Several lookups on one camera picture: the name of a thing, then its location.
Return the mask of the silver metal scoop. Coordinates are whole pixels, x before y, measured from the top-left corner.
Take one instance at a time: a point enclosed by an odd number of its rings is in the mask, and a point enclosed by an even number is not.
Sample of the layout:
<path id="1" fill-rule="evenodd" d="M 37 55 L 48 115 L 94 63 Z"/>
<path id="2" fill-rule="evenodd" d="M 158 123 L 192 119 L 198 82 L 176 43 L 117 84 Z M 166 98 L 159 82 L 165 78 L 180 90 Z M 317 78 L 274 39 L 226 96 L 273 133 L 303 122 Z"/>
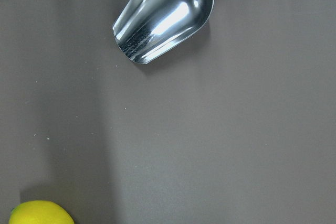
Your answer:
<path id="1" fill-rule="evenodd" d="M 198 32 L 214 0 L 129 0 L 112 26 L 129 60 L 148 64 Z"/>

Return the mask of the yellow lemon near scoop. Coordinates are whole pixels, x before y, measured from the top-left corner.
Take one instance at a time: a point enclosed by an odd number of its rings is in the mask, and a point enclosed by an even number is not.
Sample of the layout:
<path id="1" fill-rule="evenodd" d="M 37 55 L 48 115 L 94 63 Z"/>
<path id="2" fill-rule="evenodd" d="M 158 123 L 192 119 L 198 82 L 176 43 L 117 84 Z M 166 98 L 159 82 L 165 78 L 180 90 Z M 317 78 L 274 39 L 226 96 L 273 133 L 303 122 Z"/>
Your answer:
<path id="1" fill-rule="evenodd" d="M 63 207 L 52 201 L 33 200 L 16 206 L 8 223 L 75 223 Z"/>

